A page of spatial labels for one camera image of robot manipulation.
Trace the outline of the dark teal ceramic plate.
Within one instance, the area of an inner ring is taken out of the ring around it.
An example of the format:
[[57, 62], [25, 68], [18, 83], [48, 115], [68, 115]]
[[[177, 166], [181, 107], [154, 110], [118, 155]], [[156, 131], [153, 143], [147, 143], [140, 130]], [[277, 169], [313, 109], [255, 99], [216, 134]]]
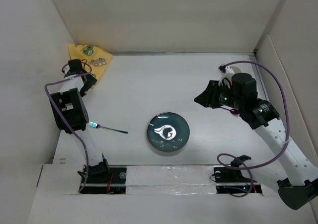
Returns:
[[186, 147], [190, 138], [190, 127], [181, 115], [163, 112], [149, 121], [146, 136], [155, 151], [173, 156]]

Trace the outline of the iridescent metal fork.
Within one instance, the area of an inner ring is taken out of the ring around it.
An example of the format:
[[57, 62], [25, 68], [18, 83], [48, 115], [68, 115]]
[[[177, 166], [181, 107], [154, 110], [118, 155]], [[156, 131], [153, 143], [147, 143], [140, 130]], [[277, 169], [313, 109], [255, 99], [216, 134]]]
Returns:
[[102, 126], [98, 123], [95, 123], [95, 122], [88, 122], [88, 125], [94, 129], [106, 129], [106, 130], [111, 130], [111, 131], [115, 131], [115, 132], [120, 132], [120, 133], [123, 133], [123, 134], [128, 134], [127, 131], [123, 131], [123, 130], [117, 130], [117, 129], [113, 129], [113, 128], [109, 128], [109, 127], [105, 127], [105, 126]]

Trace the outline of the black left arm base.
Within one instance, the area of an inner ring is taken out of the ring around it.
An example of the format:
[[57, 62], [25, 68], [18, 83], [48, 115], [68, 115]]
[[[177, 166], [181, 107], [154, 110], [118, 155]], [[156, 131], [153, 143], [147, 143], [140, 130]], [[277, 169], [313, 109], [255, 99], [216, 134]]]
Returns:
[[110, 166], [108, 176], [90, 176], [84, 185], [84, 173], [80, 173], [81, 194], [126, 194], [127, 166]]

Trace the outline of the purple metal spoon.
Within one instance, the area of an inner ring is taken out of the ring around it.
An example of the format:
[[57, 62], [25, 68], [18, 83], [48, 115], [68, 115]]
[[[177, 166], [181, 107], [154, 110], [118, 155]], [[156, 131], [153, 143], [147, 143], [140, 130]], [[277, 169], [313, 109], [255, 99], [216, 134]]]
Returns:
[[227, 108], [227, 107], [221, 107], [221, 108], [224, 109], [224, 110], [229, 111], [232, 115], [235, 115], [235, 116], [239, 115], [239, 112], [237, 110], [235, 110], [235, 109], [230, 109], [230, 108]]

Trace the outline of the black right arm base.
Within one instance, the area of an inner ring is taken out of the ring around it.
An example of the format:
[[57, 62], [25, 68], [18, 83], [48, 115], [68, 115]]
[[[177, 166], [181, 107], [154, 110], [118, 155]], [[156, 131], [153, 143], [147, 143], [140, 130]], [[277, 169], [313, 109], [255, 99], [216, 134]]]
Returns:
[[244, 177], [240, 170], [228, 169], [222, 165], [213, 167], [214, 173], [210, 180], [215, 182], [217, 194], [230, 194], [231, 196], [241, 197], [249, 189], [250, 193], [262, 194], [261, 186], [254, 181], [251, 185], [250, 178]]

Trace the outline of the pink paper cup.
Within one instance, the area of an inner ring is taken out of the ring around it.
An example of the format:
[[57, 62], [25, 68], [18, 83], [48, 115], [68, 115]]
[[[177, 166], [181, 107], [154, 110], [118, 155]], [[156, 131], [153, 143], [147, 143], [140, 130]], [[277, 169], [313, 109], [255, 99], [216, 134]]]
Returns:
[[236, 66], [229, 66], [229, 68], [232, 69], [235, 74], [241, 73], [241, 69]]

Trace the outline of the yellow cartoon car placemat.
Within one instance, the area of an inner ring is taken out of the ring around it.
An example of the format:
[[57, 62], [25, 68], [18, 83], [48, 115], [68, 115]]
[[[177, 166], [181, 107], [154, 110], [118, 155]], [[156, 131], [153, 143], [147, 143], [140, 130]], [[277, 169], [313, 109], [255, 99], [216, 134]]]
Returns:
[[72, 59], [80, 59], [92, 68], [92, 75], [99, 81], [110, 64], [113, 55], [92, 45], [68, 44], [69, 56]]

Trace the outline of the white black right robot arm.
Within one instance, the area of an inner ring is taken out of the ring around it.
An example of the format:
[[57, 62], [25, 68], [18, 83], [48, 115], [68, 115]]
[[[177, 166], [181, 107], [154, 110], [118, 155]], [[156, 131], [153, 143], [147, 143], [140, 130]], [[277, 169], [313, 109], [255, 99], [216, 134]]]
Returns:
[[250, 167], [237, 164], [230, 168], [230, 176], [242, 181], [248, 171], [279, 161], [286, 174], [285, 179], [272, 177], [273, 190], [292, 210], [298, 210], [318, 195], [318, 168], [314, 166], [289, 135], [289, 125], [284, 124], [273, 105], [257, 97], [256, 80], [249, 74], [239, 73], [229, 79], [230, 86], [211, 80], [207, 88], [194, 102], [206, 108], [228, 106], [269, 146], [275, 157]]

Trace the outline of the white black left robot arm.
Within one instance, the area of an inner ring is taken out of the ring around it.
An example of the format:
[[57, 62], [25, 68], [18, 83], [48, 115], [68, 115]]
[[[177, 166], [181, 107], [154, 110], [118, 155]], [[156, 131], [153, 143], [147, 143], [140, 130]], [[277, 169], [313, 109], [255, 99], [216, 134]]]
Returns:
[[79, 172], [84, 178], [109, 180], [111, 171], [104, 154], [99, 151], [87, 128], [89, 116], [83, 96], [96, 84], [91, 71], [86, 71], [84, 61], [69, 60], [62, 68], [64, 79], [45, 85], [57, 127], [74, 137], [86, 160], [86, 168]]

